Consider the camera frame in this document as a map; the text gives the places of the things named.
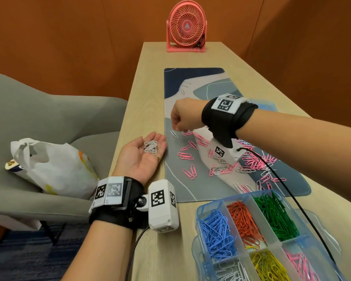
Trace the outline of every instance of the blue carpet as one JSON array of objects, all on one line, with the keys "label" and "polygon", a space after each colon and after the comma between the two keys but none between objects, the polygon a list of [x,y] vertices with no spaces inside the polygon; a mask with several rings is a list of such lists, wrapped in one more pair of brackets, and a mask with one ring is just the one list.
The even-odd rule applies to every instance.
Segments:
[{"label": "blue carpet", "polygon": [[[50,225],[56,235],[61,224]],[[59,281],[77,254],[89,224],[66,224],[52,246],[43,228],[10,231],[0,243],[0,281]]]}]

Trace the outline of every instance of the plastic organizer box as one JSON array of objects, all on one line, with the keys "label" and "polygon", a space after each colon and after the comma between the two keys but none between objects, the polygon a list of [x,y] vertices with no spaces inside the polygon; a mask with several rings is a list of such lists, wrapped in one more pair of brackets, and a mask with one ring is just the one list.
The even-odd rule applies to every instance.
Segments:
[{"label": "plastic organizer box", "polygon": [[[285,211],[287,212],[289,218],[294,222],[295,226],[299,230],[298,237],[282,242],[276,237],[271,226],[253,199],[254,197],[261,197],[265,194],[269,194],[270,196],[275,194],[277,198],[279,198],[281,203],[284,205]],[[229,214],[226,206],[237,201],[241,201],[246,205],[259,231],[261,232],[261,235],[265,238],[265,242],[260,244],[259,250],[252,248],[248,250],[245,249],[244,243],[238,233],[234,221]],[[209,216],[211,211],[214,209],[220,210],[222,215],[227,218],[230,233],[233,237],[236,237],[234,245],[237,251],[233,254],[233,256],[220,261],[216,261],[214,258],[211,258],[207,250],[205,237],[203,236],[201,230],[202,220]],[[267,250],[269,250],[284,266],[291,281],[303,281],[303,279],[296,272],[285,252],[290,254],[303,253],[307,257],[309,264],[312,266],[313,271],[318,276],[318,279],[315,279],[316,281],[346,281],[337,266],[330,259],[323,244],[313,235],[296,211],[287,203],[283,195],[277,191],[256,191],[215,200],[204,204],[197,209],[196,220],[198,236],[196,236],[193,240],[192,254],[197,265],[200,281],[219,281],[221,278],[223,278],[223,275],[218,274],[217,277],[216,271],[221,273],[221,265],[224,264],[225,267],[226,264],[232,263],[233,261],[241,261],[250,281],[261,281],[260,276],[257,274],[256,269],[253,266],[251,258],[255,253],[265,252]]]}]

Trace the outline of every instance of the gray armchair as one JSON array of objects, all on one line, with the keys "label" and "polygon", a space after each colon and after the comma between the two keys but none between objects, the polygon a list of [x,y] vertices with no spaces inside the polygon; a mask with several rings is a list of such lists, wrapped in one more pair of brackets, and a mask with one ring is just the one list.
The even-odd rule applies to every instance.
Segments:
[{"label": "gray armchair", "polygon": [[91,201],[43,194],[4,169],[10,142],[22,138],[69,143],[108,176],[127,101],[112,97],[49,95],[0,74],[0,214],[57,222],[86,222]]}]

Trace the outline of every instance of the forearm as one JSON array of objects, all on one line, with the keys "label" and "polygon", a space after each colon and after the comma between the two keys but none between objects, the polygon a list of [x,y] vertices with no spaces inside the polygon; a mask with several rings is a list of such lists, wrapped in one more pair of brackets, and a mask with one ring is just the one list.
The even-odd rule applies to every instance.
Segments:
[{"label": "forearm", "polygon": [[122,281],[129,261],[132,230],[94,221],[62,281]]},{"label": "forearm", "polygon": [[256,109],[236,135],[351,201],[351,128]]}]

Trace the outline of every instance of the left hand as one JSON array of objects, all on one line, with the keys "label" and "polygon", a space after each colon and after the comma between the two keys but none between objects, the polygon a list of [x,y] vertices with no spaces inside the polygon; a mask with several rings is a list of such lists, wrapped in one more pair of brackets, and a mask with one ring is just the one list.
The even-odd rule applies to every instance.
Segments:
[{"label": "left hand", "polygon": [[[166,136],[151,132],[144,139],[136,138],[122,147],[112,176],[129,176],[145,185],[154,174],[167,148]],[[146,153],[144,142],[157,141],[157,154]]]}]

